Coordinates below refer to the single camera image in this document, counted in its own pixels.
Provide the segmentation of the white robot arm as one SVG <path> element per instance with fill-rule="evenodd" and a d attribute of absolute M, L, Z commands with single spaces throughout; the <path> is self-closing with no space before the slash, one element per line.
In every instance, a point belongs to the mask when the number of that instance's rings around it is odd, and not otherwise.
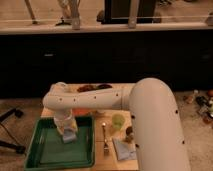
<path fill-rule="evenodd" d="M 54 85 L 43 105 L 54 112 L 75 108 L 128 111 L 140 171 L 191 171 L 175 97 L 159 79 L 81 93 Z"/>

